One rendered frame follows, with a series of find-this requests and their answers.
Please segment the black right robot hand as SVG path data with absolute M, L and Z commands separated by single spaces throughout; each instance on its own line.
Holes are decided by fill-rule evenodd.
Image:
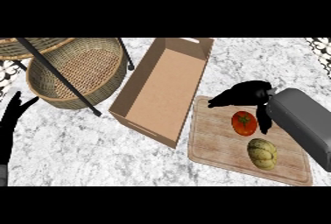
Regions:
M 266 104 L 275 95 L 276 88 L 262 80 L 250 80 L 235 84 L 209 100 L 209 107 L 256 106 L 256 118 L 263 134 L 272 128 L 272 118 L 266 114 Z

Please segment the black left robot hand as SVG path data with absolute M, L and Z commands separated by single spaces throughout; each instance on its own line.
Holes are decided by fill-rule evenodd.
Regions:
M 27 102 L 22 102 L 21 92 L 16 92 L 11 102 L 8 103 L 5 115 L 0 120 L 0 165 L 8 165 L 9 163 L 18 119 L 37 100 L 39 97 L 33 98 Z

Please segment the red tomato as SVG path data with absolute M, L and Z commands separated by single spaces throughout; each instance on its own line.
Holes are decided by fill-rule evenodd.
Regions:
M 257 121 L 251 113 L 247 111 L 238 111 L 232 115 L 232 128 L 234 131 L 245 137 L 248 137 L 256 132 Z

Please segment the wooden cutting board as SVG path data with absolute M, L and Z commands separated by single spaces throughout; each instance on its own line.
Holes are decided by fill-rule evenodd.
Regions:
M 276 124 L 265 135 L 260 129 L 250 136 L 234 131 L 232 117 L 238 111 L 254 114 L 256 107 L 209 108 L 210 97 L 198 96 L 192 106 L 188 157 L 191 161 L 225 170 L 279 181 L 294 186 L 313 184 L 306 151 Z M 247 145 L 254 138 L 269 141 L 276 148 L 276 165 L 271 171 L 254 166 Z

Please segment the brown cardboard box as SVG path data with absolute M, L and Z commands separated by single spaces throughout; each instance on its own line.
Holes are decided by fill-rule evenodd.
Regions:
M 146 137 L 175 147 L 189 114 L 211 38 L 155 38 L 110 113 Z

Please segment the black and white patterned object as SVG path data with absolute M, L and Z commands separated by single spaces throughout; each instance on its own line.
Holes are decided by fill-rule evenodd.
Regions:
M 305 40 L 318 57 L 327 76 L 331 78 L 331 38 L 306 38 Z
M 13 85 L 16 77 L 27 70 L 21 60 L 0 60 L 0 101 Z

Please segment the yellow-green ribbed squash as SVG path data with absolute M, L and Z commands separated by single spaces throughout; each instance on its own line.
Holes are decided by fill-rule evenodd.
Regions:
M 247 145 L 247 152 L 254 166 L 262 170 L 272 170 L 276 165 L 276 148 L 275 145 L 256 138 Z

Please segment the large wicker basket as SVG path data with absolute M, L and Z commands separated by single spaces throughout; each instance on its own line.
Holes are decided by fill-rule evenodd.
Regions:
M 127 57 L 117 38 L 76 38 L 44 57 L 92 105 L 111 97 L 127 73 Z M 36 58 L 30 60 L 25 81 L 56 108 L 87 107 Z

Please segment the small wicker basket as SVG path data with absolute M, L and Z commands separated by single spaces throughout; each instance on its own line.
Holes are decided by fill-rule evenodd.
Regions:
M 40 53 L 49 53 L 70 43 L 74 38 L 27 38 Z M 0 60 L 21 60 L 33 57 L 16 38 L 0 38 Z

